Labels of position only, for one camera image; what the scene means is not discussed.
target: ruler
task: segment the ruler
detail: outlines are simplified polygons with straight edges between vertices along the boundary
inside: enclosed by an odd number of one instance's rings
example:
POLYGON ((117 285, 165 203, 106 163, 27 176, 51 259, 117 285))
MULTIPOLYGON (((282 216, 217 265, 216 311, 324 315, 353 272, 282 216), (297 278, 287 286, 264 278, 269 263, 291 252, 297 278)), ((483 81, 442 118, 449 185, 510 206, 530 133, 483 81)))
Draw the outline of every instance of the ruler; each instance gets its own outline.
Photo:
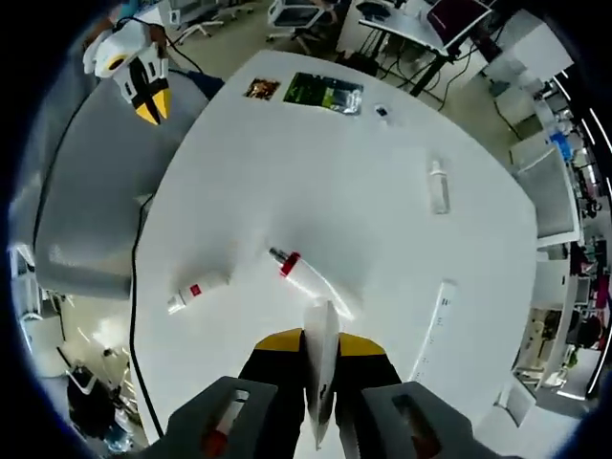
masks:
POLYGON ((456 294, 457 285, 451 280, 443 280, 438 290, 435 308, 423 345, 419 351, 419 357, 410 374, 409 379, 411 381, 424 383, 427 370, 433 367, 433 356, 444 346, 442 336, 445 333, 445 328, 448 328, 450 315, 454 309, 453 305, 456 303, 456 294))

